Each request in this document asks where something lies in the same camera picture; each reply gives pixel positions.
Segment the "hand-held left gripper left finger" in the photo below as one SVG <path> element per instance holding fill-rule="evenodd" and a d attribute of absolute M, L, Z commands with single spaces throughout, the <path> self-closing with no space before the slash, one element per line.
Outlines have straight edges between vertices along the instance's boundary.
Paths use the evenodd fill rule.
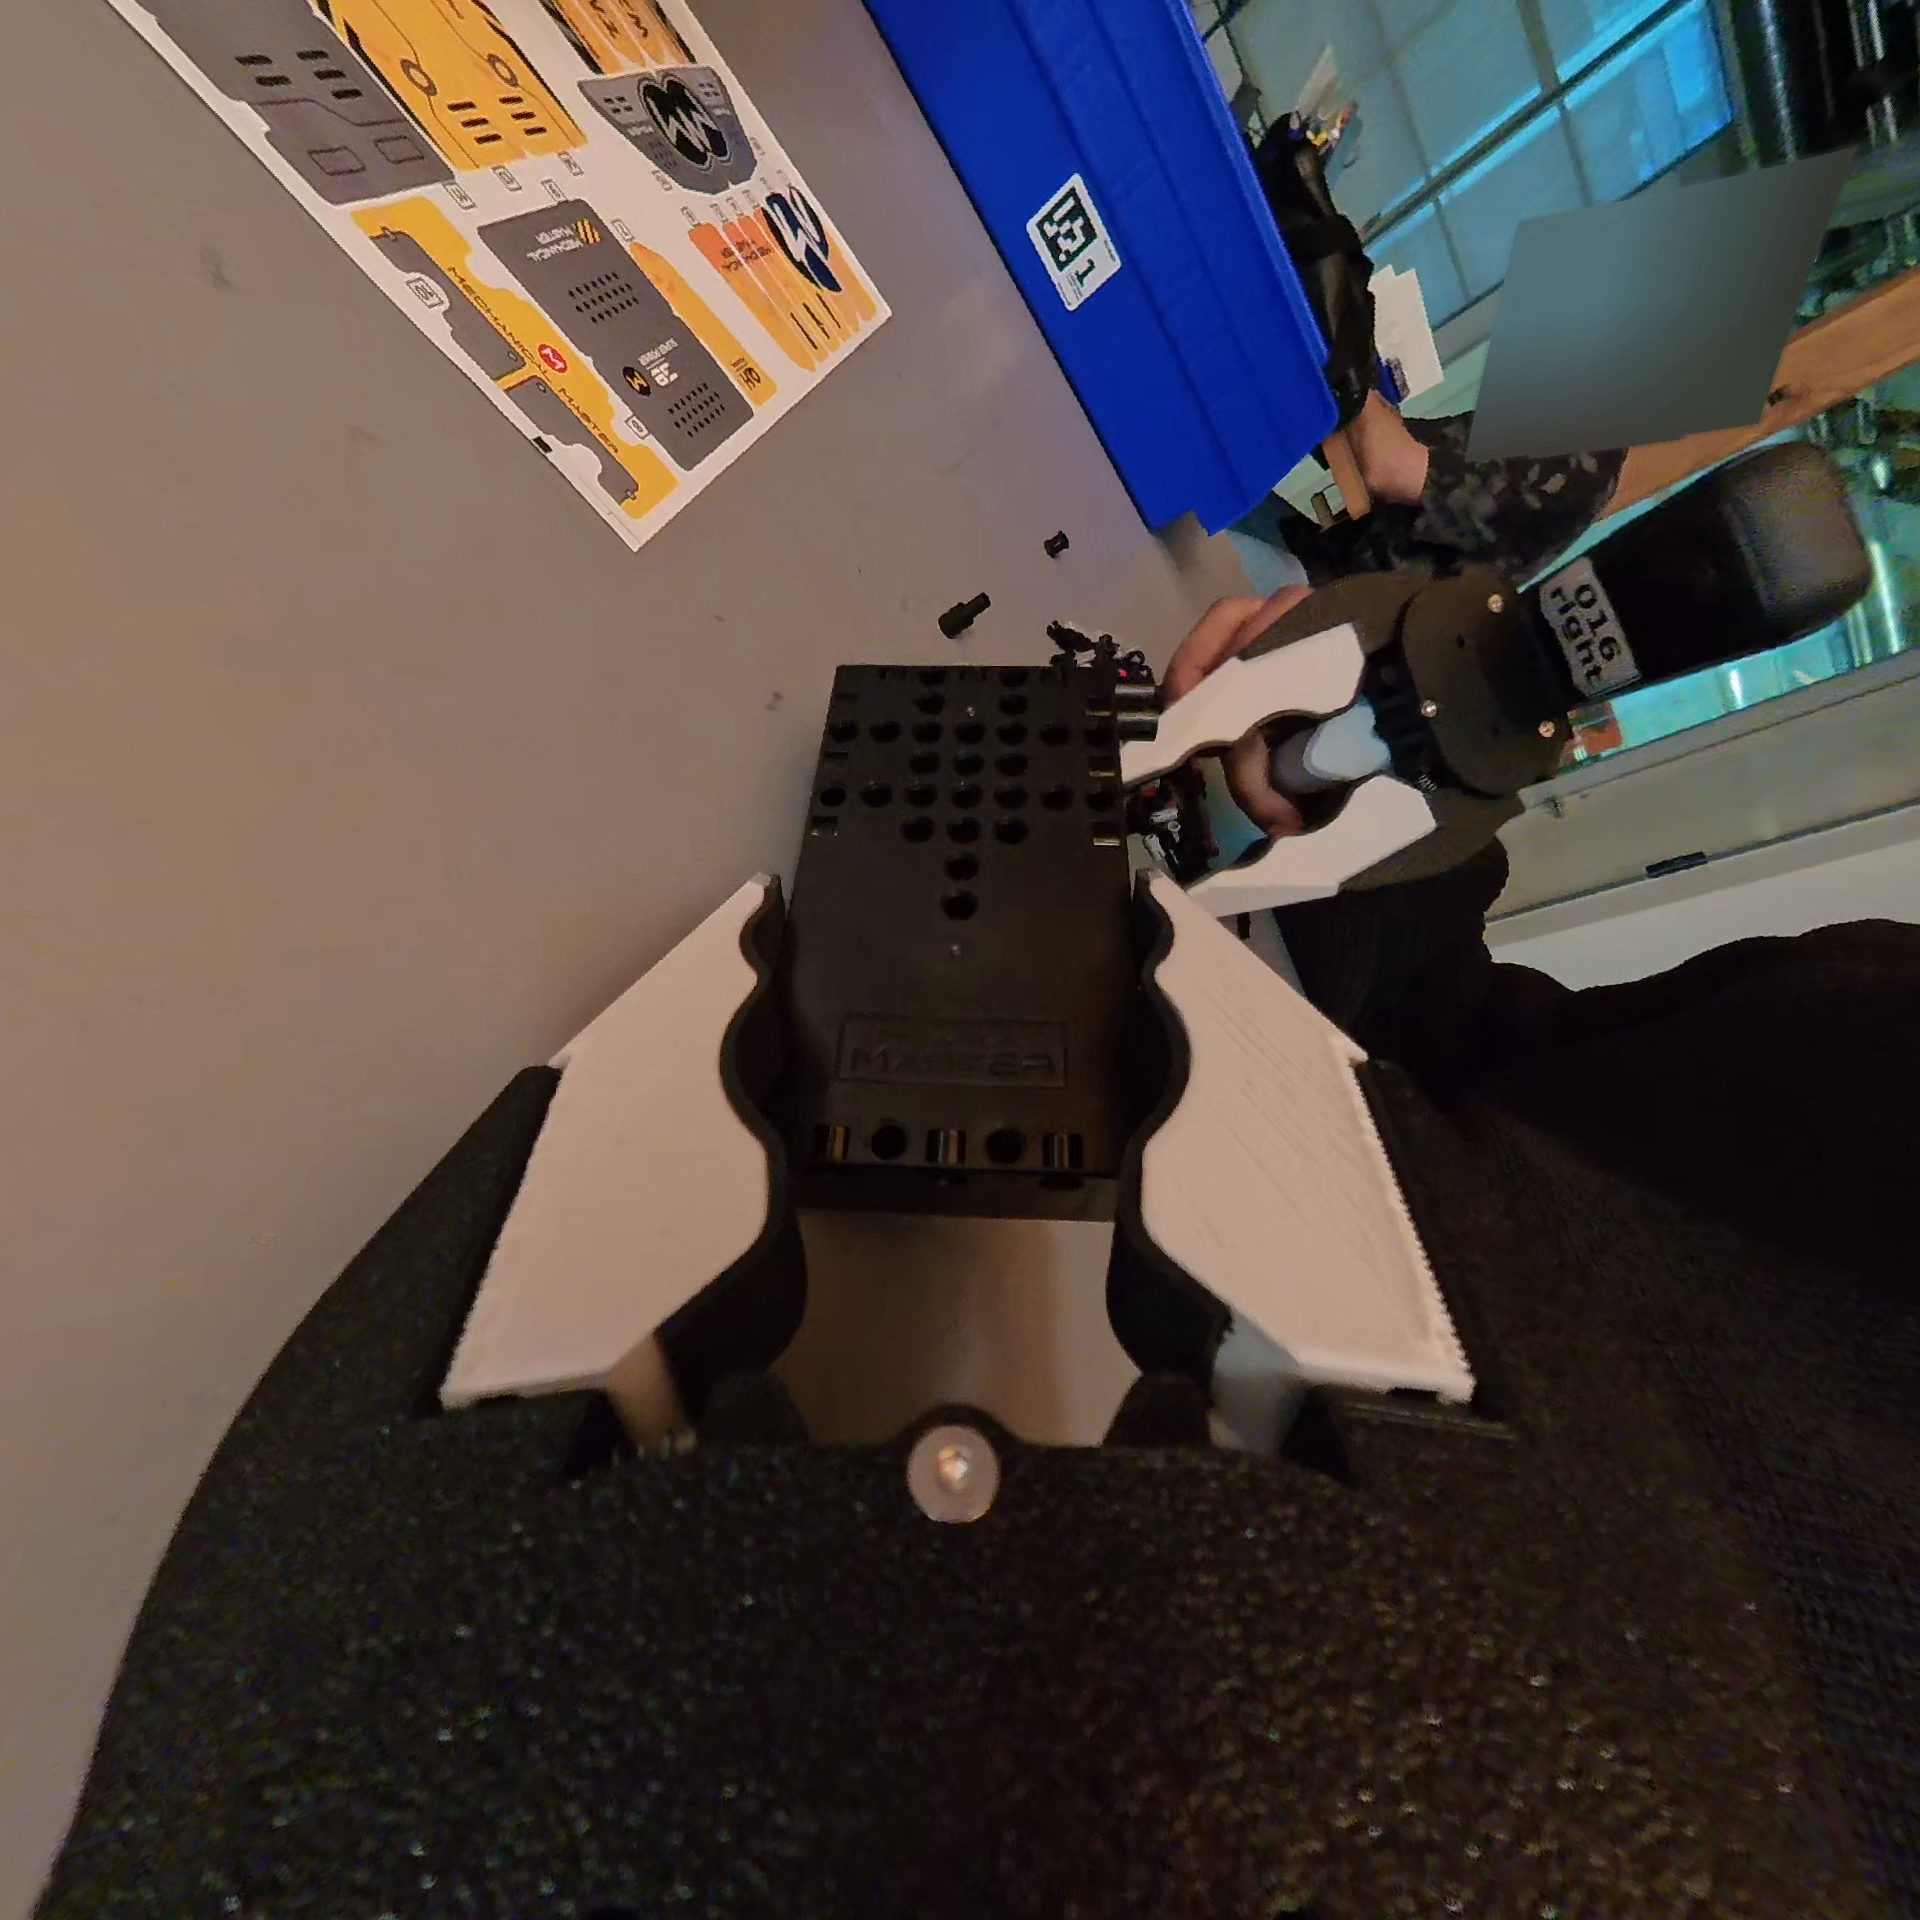
<path fill-rule="evenodd" d="M 781 883 L 753 875 L 555 1057 L 446 1411 L 589 1389 L 653 1446 L 785 1356 L 808 1257 L 764 1109 L 781 937 Z"/>

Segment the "yellow grey sticker sheet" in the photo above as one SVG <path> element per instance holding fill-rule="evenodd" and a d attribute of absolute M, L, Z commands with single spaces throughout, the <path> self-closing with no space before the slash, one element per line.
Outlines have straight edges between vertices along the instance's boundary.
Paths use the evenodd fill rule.
<path fill-rule="evenodd" d="M 113 12 L 632 552 L 892 318 L 696 5 Z"/>

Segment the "person's right forearm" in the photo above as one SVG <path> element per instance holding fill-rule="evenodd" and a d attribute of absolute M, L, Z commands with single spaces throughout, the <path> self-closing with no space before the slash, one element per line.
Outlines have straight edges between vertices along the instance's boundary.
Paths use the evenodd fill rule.
<path fill-rule="evenodd" d="M 1310 1004 L 1429 1090 L 1509 1089 L 1626 1131 L 1691 1118 L 1800 1145 L 1916 1124 L 1918 936 L 1867 918 L 1723 944 L 1668 971 L 1573 989 L 1492 955 L 1509 878 L 1491 842 L 1417 881 L 1282 907 Z"/>

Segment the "pile of small connector pins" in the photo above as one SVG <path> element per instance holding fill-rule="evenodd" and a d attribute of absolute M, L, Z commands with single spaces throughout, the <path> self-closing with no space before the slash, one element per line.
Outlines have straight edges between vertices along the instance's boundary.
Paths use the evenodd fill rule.
<path fill-rule="evenodd" d="M 1123 828 L 1144 852 L 1180 881 L 1198 881 L 1216 858 L 1210 790 L 1195 764 L 1138 784 L 1120 777 L 1120 747 L 1155 741 L 1163 690 L 1136 646 L 1112 634 L 1088 634 L 1066 620 L 1045 626 L 1052 667 L 1081 692 L 1081 736 L 1091 754 L 1091 808 L 1099 824 Z"/>

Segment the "wooden beam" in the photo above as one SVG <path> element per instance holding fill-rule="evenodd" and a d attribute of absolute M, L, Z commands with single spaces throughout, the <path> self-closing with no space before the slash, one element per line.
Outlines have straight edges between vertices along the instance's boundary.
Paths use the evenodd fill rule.
<path fill-rule="evenodd" d="M 1883 377 L 1902 372 L 1916 356 L 1918 272 L 1909 272 L 1797 330 L 1755 422 L 1628 451 L 1606 505 L 1612 513 L 1635 509 L 1691 476 L 1830 411 Z"/>

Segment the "person's right hand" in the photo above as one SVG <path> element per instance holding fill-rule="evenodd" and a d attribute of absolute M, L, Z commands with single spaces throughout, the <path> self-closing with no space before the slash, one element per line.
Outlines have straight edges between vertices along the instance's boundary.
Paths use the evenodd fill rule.
<path fill-rule="evenodd" d="M 1206 681 L 1220 665 L 1246 653 L 1296 606 L 1315 598 L 1307 584 L 1284 585 L 1266 598 L 1227 596 L 1216 601 L 1187 634 L 1161 676 L 1161 705 L 1172 707 Z M 1246 821 L 1269 838 L 1305 829 L 1296 802 L 1280 793 L 1269 776 L 1269 747 L 1248 733 L 1220 752 L 1220 776 Z"/>

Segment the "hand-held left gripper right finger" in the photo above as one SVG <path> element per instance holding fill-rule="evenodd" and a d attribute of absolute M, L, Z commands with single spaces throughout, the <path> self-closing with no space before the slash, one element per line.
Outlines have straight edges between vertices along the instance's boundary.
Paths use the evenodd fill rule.
<path fill-rule="evenodd" d="M 1112 1330 L 1219 1444 L 1278 1453 L 1313 1393 L 1465 1412 L 1470 1356 L 1369 1100 L 1369 1061 L 1172 878 L 1136 878 L 1140 1033 Z"/>

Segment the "black perforated block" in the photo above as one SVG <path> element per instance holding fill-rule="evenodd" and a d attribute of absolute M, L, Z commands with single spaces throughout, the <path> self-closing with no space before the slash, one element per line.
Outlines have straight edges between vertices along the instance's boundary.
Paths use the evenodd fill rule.
<path fill-rule="evenodd" d="M 841 665 L 785 914 L 804 1209 L 1112 1221 L 1136 995 L 1108 661 Z"/>

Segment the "blue plastic bin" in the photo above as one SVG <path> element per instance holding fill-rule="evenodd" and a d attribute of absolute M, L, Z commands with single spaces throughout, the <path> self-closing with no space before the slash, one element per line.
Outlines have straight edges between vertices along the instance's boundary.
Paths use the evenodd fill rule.
<path fill-rule="evenodd" d="M 1246 520 L 1337 402 L 1189 6 L 868 14 L 1144 524 Z"/>

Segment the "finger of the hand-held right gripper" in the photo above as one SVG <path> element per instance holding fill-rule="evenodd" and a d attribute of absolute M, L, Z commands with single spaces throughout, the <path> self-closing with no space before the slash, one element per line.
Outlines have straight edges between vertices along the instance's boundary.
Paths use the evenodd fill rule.
<path fill-rule="evenodd" d="M 1273 787 L 1397 780 L 1376 709 L 1362 692 L 1365 669 L 1368 653 L 1353 625 L 1284 641 L 1261 656 L 1230 659 L 1163 707 L 1150 736 L 1120 733 L 1117 784 L 1155 784 L 1243 736 L 1269 741 Z"/>
<path fill-rule="evenodd" d="M 1346 881 L 1417 846 L 1435 829 L 1429 797 L 1395 777 L 1346 788 L 1322 826 L 1269 838 L 1230 869 L 1190 881 L 1187 896 L 1216 918 L 1332 899 Z"/>

